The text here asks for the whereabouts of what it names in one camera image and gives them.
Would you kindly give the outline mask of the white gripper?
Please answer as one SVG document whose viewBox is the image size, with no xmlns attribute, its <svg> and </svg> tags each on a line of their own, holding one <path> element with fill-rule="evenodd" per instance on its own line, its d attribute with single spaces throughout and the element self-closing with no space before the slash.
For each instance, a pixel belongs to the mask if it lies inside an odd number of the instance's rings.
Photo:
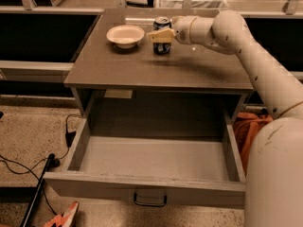
<svg viewBox="0 0 303 227">
<path fill-rule="evenodd" d="M 154 30 L 147 34 L 147 38 L 155 44 L 171 43 L 174 38 L 180 44 L 201 44 L 202 40 L 197 35 L 197 28 L 194 26 L 198 20 L 198 16 L 174 16 L 172 29 L 165 27 Z"/>
</svg>

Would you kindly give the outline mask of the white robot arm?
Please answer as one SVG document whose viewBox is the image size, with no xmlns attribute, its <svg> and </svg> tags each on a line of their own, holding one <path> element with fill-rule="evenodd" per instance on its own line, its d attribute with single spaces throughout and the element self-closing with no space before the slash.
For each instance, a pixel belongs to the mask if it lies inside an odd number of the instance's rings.
<svg viewBox="0 0 303 227">
<path fill-rule="evenodd" d="M 303 227 L 303 84 L 253 37 L 243 17 L 175 16 L 147 34 L 152 43 L 199 44 L 238 57 L 273 121 L 253 140 L 246 175 L 245 227 Z"/>
</svg>

